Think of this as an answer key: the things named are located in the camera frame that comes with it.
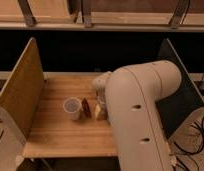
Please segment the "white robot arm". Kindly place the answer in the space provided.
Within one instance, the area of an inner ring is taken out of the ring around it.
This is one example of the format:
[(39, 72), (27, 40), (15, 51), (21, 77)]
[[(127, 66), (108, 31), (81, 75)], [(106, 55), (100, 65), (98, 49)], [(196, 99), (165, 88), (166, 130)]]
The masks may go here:
[(181, 72), (167, 60), (120, 67), (92, 81), (108, 113), (121, 171), (173, 171), (156, 102), (174, 94)]

